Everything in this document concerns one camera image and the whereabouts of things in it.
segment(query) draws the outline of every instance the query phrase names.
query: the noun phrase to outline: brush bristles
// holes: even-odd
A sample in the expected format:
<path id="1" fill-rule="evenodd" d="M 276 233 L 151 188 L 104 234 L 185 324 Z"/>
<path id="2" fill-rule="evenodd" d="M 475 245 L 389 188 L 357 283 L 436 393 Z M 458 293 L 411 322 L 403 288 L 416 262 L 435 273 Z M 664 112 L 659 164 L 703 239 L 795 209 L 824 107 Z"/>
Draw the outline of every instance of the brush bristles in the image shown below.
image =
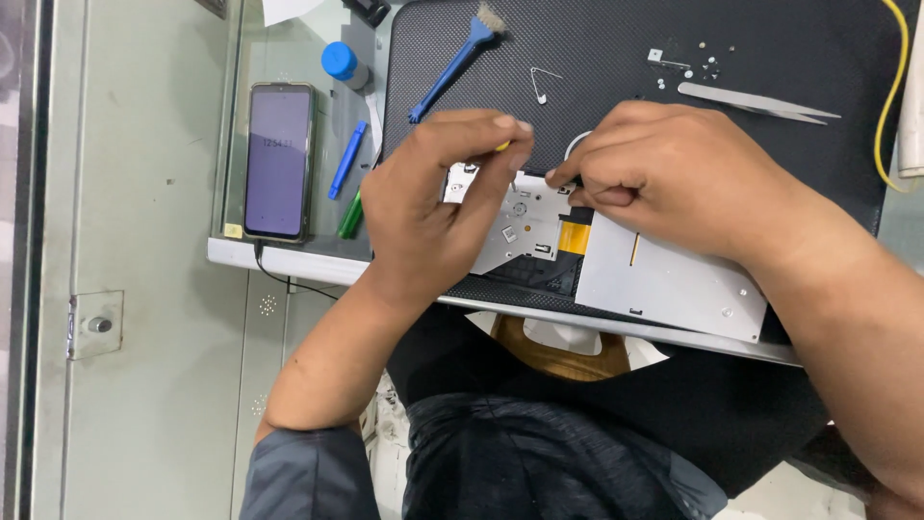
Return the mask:
<path id="1" fill-rule="evenodd" d="M 493 32 L 504 32 L 507 27 L 501 17 L 491 11 L 486 2 L 481 2 L 481 5 L 478 6 L 478 19 Z"/>

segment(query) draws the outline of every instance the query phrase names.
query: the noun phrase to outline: shirt sleeve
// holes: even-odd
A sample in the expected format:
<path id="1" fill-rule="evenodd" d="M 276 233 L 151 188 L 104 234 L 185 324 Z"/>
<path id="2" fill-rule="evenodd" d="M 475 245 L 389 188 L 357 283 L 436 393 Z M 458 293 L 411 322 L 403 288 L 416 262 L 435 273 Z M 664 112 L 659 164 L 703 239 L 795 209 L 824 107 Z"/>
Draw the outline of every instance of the shirt sleeve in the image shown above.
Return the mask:
<path id="1" fill-rule="evenodd" d="M 240 518 L 378 519 L 362 439 L 345 427 L 272 432 L 250 456 Z"/>

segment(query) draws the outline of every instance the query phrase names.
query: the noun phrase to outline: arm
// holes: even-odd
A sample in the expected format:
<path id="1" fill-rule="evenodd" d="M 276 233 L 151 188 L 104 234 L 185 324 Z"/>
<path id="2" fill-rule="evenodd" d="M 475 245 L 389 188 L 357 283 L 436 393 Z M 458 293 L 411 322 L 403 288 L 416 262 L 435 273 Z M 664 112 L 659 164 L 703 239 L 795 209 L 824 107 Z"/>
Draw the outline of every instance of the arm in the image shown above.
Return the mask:
<path id="1" fill-rule="evenodd" d="M 783 321 L 882 518 L 924 512 L 924 280 L 723 114 L 620 104 L 547 181 L 585 205 L 743 265 Z"/>
<path id="2" fill-rule="evenodd" d="M 513 142 L 500 153 L 492 151 Z M 433 116 L 362 182 L 375 259 L 325 314 L 276 378 L 257 431 L 352 424 L 398 340 L 474 265 L 507 186 L 532 148 L 532 128 L 494 110 Z M 463 204 L 441 202 L 446 170 L 481 159 Z"/>

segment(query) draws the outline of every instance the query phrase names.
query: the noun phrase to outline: yellow cable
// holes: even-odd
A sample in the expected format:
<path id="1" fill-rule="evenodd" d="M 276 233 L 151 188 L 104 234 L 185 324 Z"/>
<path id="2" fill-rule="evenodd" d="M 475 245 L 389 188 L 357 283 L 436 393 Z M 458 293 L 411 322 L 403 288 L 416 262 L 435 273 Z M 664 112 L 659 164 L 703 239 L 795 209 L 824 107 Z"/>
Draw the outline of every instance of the yellow cable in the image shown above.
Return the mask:
<path id="1" fill-rule="evenodd" d="M 899 188 L 889 179 L 889 174 L 886 173 L 885 168 L 882 166 L 882 131 L 885 128 L 885 119 L 889 117 L 889 111 L 892 109 L 892 101 L 895 99 L 895 93 L 898 92 L 898 87 L 902 84 L 902 76 L 905 75 L 905 67 L 908 63 L 908 22 L 905 20 L 905 15 L 902 13 L 902 10 L 898 8 L 893 0 L 882 0 L 882 2 L 892 10 L 892 14 L 895 15 L 895 20 L 898 21 L 898 28 L 902 32 L 902 54 L 898 60 L 898 72 L 895 74 L 892 90 L 889 91 L 889 97 L 885 99 L 885 106 L 882 108 L 882 115 L 879 117 L 879 126 L 876 127 L 876 141 L 873 144 L 873 154 L 876 157 L 876 169 L 879 171 L 879 176 L 882 177 L 882 180 L 889 188 L 897 192 L 908 193 L 910 190 Z"/>

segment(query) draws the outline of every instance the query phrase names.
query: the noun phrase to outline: anti-static brush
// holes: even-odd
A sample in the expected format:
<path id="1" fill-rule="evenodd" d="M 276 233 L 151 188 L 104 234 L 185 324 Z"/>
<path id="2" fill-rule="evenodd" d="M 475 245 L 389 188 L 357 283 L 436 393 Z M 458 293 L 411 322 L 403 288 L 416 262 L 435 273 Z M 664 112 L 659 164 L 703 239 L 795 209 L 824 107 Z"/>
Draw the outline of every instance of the anti-static brush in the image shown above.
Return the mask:
<path id="1" fill-rule="evenodd" d="M 481 2 L 478 8 L 478 14 L 471 17 L 471 32 L 468 34 L 468 39 L 465 41 L 465 44 L 462 45 L 462 48 L 456 53 L 456 57 L 449 63 L 449 66 L 446 67 L 446 70 L 443 71 L 440 78 L 433 84 L 427 95 L 423 97 L 423 101 L 410 109 L 410 112 L 407 114 L 407 119 L 413 124 L 420 123 L 423 114 L 430 109 L 430 105 L 432 105 L 433 100 L 436 99 L 436 94 L 438 94 L 445 84 L 456 75 L 459 67 L 465 62 L 468 55 L 475 50 L 475 47 L 481 43 L 489 42 L 494 38 L 494 34 L 504 32 L 504 28 L 504 21 L 495 15 L 487 4 Z"/>

